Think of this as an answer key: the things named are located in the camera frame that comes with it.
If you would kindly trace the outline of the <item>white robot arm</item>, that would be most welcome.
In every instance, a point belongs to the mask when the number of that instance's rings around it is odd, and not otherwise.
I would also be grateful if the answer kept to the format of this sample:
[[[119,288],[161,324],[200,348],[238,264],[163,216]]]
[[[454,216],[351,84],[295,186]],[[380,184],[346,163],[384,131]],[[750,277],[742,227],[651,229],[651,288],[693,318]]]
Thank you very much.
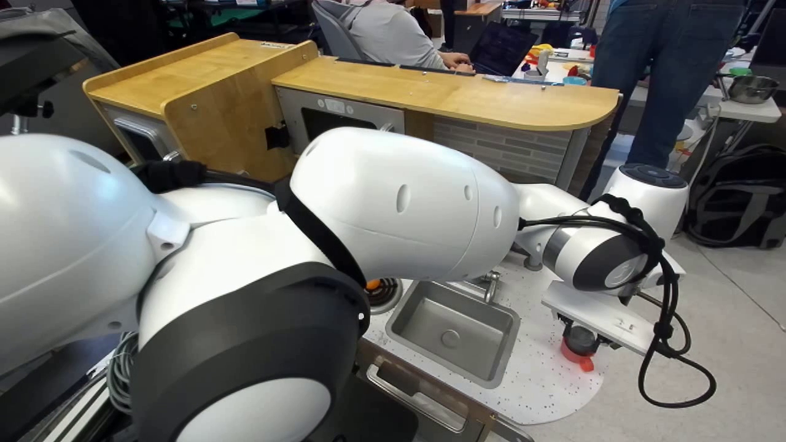
[[[582,201],[399,133],[325,131],[280,181],[1,135],[0,366],[119,330],[139,442],[302,442],[351,374],[368,280],[475,277],[522,245],[599,292],[671,235],[663,195]]]

